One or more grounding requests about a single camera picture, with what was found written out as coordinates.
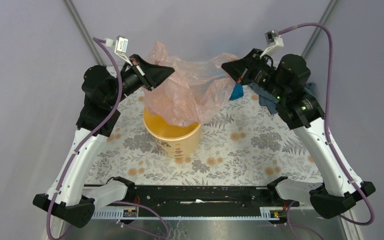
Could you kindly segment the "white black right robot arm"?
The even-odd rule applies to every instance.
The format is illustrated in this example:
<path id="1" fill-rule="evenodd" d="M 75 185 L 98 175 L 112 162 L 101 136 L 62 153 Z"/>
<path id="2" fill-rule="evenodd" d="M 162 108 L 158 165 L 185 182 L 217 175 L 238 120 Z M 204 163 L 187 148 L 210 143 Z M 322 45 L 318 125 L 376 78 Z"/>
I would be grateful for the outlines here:
<path id="1" fill-rule="evenodd" d="M 308 183 L 279 177 L 267 185 L 267 201 L 273 206 L 285 200 L 311 205 L 326 219 L 353 208 L 375 192 L 372 182 L 363 181 L 345 160 L 330 131 L 327 115 L 318 100 L 305 89 L 311 74 L 302 56 L 284 55 L 278 66 L 268 62 L 260 49 L 221 65 L 238 84 L 255 84 L 277 101 L 276 110 L 288 128 L 301 140 L 322 177 Z"/>

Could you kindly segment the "pink plastic trash bag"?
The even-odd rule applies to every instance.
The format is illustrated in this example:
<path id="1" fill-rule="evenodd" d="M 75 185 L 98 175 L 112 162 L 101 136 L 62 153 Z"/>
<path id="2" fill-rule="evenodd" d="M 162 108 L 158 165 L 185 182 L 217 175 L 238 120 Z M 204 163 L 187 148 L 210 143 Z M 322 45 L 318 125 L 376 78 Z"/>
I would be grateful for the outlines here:
<path id="1" fill-rule="evenodd" d="M 168 124 L 186 127 L 208 124 L 229 102 L 236 85 L 222 69 L 222 64 L 237 60 L 223 52 L 203 61 L 187 61 L 169 55 L 162 42 L 155 42 L 146 61 L 159 67 L 172 67 L 172 73 L 154 90 L 144 90 L 144 107 Z"/>

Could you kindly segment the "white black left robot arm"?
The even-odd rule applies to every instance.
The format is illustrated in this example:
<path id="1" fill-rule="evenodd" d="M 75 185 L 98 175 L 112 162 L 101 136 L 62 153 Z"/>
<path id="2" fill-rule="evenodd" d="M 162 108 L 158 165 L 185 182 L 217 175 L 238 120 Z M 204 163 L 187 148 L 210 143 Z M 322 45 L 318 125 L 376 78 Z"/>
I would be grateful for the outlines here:
<path id="1" fill-rule="evenodd" d="M 84 184 L 95 157 L 120 117 L 119 103 L 139 88 L 154 90 L 174 72 L 172 67 L 148 63 L 137 54 L 129 57 L 116 76 L 102 65 L 85 71 L 81 86 L 84 106 L 76 122 L 70 153 L 52 186 L 32 201 L 46 211 L 47 224 L 56 217 L 82 228 L 95 211 L 117 201 L 124 206 L 134 202 L 134 184 L 121 177 L 91 190 L 84 190 Z"/>

